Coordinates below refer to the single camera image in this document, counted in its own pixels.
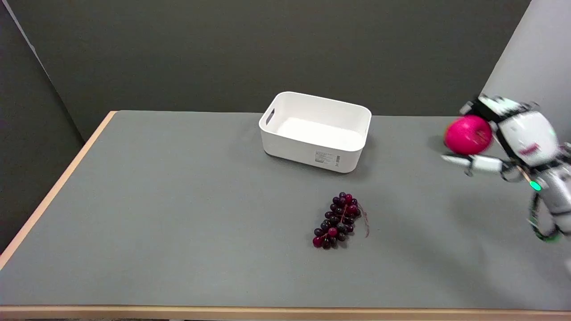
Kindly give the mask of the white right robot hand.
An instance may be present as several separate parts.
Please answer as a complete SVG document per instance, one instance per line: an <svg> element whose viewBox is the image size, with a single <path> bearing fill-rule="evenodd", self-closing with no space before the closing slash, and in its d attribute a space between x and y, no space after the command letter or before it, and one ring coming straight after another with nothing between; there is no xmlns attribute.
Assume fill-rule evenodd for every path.
<svg viewBox="0 0 571 321"><path fill-rule="evenodd" d="M467 152L465 144L445 138L448 154L441 158L473 171L499 173L517 170L535 191L547 188L539 174L542 166L557 162L559 141L554 128L537 107L504 97L480 94L460 109L461 117L448 128L455 136L477 144Z"/></svg>

